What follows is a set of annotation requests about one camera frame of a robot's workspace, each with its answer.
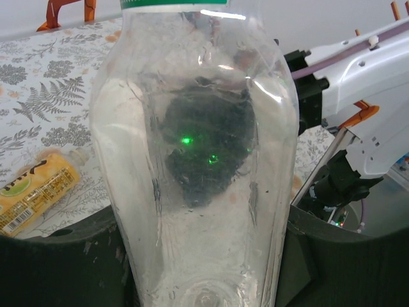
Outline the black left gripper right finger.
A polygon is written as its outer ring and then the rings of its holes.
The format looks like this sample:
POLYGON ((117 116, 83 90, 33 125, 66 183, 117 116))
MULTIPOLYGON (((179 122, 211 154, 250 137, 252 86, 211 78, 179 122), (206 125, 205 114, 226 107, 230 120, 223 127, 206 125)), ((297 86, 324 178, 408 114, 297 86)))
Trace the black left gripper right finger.
POLYGON ((277 306, 408 306, 408 229, 371 238, 292 206, 277 306))

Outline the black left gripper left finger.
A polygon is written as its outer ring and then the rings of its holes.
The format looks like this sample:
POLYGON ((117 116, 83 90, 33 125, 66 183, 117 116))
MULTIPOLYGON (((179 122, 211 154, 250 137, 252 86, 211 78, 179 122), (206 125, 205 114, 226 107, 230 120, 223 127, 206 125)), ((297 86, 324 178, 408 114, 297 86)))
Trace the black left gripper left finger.
POLYGON ((1 306, 138 306, 111 207, 48 237, 1 237, 1 306))

